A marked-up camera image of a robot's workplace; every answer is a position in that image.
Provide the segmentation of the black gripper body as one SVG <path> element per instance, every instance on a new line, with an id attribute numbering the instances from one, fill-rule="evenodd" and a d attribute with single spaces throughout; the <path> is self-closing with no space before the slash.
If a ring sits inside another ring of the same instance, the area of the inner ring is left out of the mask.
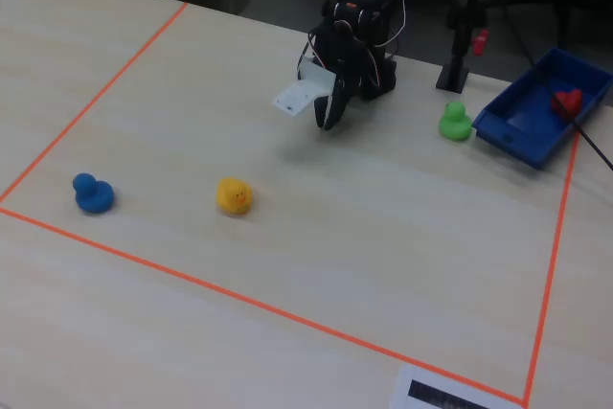
<path id="1" fill-rule="evenodd" d="M 308 33 L 314 62 L 341 80 L 348 93 L 358 93 L 371 59 L 366 45 L 343 21 L 323 21 Z"/>

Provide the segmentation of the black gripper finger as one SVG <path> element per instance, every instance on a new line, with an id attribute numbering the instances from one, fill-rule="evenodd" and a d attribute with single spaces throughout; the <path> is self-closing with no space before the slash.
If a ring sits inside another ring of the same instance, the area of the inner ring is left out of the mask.
<path id="1" fill-rule="evenodd" d="M 336 77 L 331 97 L 329 99 L 328 112 L 325 119 L 325 130 L 331 130 L 341 120 L 346 107 L 351 99 L 350 85 L 340 77 Z"/>
<path id="2" fill-rule="evenodd" d="M 329 129 L 329 109 L 330 109 L 330 95 L 320 96 L 313 102 L 315 121 L 319 128 Z"/>

